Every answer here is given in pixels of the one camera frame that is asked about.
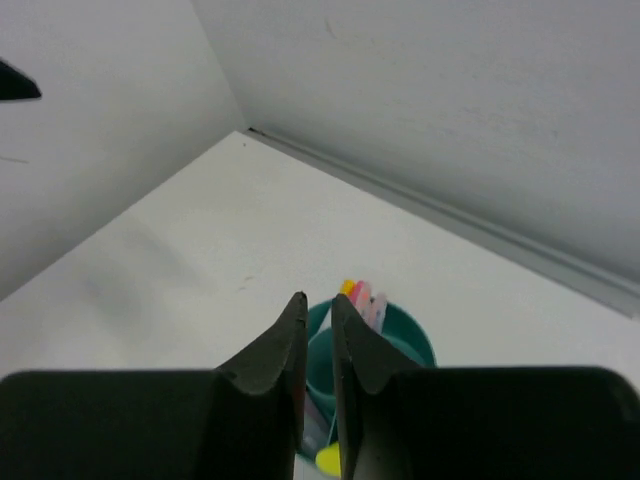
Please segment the pink double-ended marker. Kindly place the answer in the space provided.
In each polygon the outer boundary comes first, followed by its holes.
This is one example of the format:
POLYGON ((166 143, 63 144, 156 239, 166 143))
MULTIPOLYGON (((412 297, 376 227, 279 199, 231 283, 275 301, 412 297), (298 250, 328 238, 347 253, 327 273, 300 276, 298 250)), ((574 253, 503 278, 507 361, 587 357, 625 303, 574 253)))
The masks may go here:
POLYGON ((377 333, 381 333, 383 330, 387 306, 388 301, 384 293, 378 293, 370 301, 366 323, 377 333))

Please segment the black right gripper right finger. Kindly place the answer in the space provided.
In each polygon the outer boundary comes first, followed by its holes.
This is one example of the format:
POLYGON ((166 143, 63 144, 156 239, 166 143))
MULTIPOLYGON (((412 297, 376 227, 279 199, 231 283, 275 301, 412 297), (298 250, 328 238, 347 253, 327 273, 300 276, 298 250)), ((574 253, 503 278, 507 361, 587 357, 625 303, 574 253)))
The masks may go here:
POLYGON ((639 396, 600 367, 427 368, 331 308, 345 479, 635 479, 639 396))

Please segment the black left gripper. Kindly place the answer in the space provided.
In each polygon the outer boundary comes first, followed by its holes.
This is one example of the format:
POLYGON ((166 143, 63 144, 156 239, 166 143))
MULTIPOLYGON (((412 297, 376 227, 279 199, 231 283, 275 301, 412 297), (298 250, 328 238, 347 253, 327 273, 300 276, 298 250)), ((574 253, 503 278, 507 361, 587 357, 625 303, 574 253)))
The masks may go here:
POLYGON ((41 90, 34 80, 19 69, 0 60, 0 101, 19 102, 41 98, 41 90))

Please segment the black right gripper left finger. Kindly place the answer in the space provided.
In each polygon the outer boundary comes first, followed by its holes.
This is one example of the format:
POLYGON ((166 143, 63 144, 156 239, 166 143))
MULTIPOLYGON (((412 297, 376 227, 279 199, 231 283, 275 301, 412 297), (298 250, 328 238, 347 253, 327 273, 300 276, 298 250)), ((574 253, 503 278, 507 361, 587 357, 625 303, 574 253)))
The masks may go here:
POLYGON ((290 479, 308 304, 213 369, 32 370, 1 382, 5 479, 290 479))

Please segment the yellow-capped white marker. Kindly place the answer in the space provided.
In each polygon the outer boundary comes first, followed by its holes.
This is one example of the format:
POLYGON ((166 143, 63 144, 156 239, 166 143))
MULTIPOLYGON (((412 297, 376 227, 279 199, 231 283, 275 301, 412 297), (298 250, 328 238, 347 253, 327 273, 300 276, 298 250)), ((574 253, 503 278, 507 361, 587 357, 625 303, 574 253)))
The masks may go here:
POLYGON ((349 296, 355 288, 355 285, 356 283, 353 280, 345 280, 341 285, 340 293, 349 296))

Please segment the black yellow-capped highlighter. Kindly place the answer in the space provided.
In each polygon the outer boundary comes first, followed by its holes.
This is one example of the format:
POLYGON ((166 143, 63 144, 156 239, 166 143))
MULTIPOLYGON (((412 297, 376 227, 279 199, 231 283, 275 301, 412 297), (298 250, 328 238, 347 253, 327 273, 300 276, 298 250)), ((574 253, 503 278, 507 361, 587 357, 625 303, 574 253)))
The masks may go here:
POLYGON ((315 465, 321 473, 333 478, 340 478, 341 457, 339 443, 334 442, 321 449, 316 454, 315 465))

